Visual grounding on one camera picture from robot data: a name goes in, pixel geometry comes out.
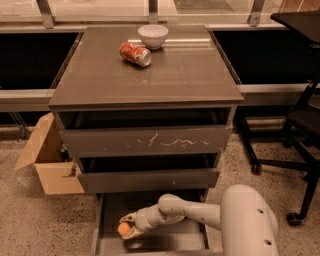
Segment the can lid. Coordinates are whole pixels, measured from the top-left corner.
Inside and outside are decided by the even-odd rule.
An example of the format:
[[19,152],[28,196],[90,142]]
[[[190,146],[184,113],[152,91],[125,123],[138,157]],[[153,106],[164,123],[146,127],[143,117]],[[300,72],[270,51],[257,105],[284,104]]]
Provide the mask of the can lid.
[[140,66],[146,67],[150,65],[151,60],[151,52],[148,49],[145,49],[137,61]]

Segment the bowl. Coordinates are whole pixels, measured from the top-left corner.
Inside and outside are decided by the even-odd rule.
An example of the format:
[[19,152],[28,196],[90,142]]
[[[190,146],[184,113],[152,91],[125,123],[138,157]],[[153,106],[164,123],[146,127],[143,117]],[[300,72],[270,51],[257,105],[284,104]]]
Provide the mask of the bowl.
[[166,41],[169,30],[162,25],[145,25],[138,29],[142,43],[148,49],[159,49]]

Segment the white robotic arm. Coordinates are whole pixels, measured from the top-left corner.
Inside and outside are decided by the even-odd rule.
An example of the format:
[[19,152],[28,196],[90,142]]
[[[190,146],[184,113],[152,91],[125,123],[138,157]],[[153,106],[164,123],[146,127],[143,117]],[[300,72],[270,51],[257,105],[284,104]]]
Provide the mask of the white robotic arm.
[[158,225],[168,225],[188,217],[220,230],[224,256],[278,256],[275,236],[277,219],[263,197],[253,188],[234,185],[224,193],[220,205],[185,201],[165,194],[158,204],[121,218],[132,222],[123,239],[132,239]]

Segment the floor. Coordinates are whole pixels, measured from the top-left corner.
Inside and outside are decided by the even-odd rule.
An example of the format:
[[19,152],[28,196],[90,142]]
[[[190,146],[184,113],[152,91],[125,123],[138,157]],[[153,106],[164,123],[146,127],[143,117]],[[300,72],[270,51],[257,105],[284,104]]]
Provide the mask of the floor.
[[[25,141],[17,141],[13,128],[0,129],[0,255],[90,255],[97,202],[92,195],[47,196],[32,166],[14,171]],[[281,144],[256,144],[259,156],[298,158]],[[233,184],[246,184],[260,192],[279,221],[276,237],[281,256],[320,255],[320,197],[317,190],[302,226],[290,227],[285,215],[298,211],[306,184],[303,174],[263,167],[261,176],[250,172],[247,154],[234,132],[219,162],[221,174],[210,189],[207,203],[219,203]],[[213,250],[221,252],[221,234],[209,229]]]

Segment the red soda can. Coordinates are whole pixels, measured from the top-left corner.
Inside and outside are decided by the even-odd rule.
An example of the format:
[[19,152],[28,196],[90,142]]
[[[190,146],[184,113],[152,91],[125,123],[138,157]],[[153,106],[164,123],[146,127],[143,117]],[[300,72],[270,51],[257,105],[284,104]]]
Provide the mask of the red soda can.
[[145,47],[136,46],[126,42],[120,46],[120,55],[127,61],[138,64],[141,67],[149,66],[151,63],[151,52]]

